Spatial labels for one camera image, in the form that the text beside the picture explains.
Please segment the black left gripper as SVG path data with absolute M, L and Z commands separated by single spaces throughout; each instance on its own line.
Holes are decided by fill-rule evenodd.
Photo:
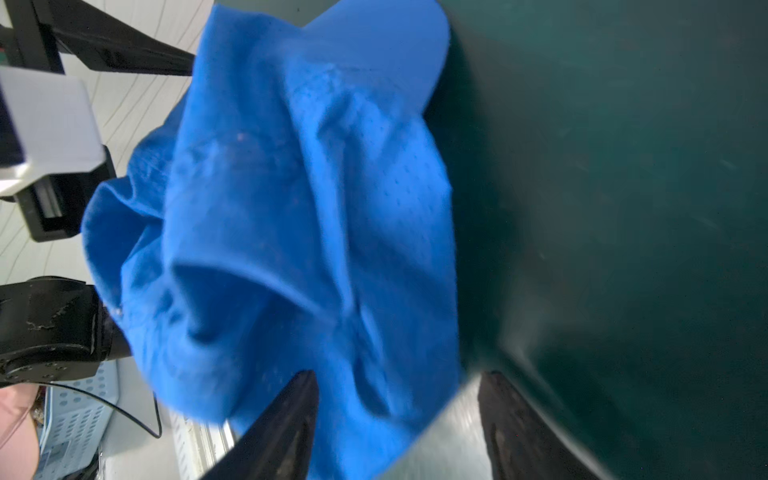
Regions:
M 99 72 L 192 75 L 195 56 L 163 43 L 80 0 L 35 1 L 40 23 L 64 51 Z M 115 177 L 106 160 L 89 173 L 46 176 L 1 199 L 19 207 L 31 238 L 39 243 L 71 238 L 81 231 L 84 211 L 97 186 Z

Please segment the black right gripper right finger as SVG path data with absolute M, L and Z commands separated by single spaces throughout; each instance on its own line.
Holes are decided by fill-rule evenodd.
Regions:
M 478 403 L 495 480 L 597 479 L 502 373 L 481 375 Z

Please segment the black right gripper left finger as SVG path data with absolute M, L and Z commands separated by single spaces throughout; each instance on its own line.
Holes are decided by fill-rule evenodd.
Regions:
M 318 405 L 315 373 L 298 372 L 202 479 L 307 479 Z

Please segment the blue baseball cap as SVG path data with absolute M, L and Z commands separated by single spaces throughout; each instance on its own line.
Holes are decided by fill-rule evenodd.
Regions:
M 165 405 L 244 433 L 311 370 L 310 477 L 372 479 L 454 397 L 451 185 L 423 119 L 449 39 L 435 1 L 304 27 L 213 7 L 187 92 L 82 224 Z

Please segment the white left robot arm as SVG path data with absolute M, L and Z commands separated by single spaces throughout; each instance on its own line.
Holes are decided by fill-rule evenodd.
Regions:
M 70 54 L 96 72 L 188 77 L 194 57 L 84 1 L 11 1 L 1 30 L 1 198 L 39 243 L 75 237 L 97 186 L 115 175 Z M 1 382 L 92 376 L 130 350 L 93 286 L 43 276 L 1 288 Z

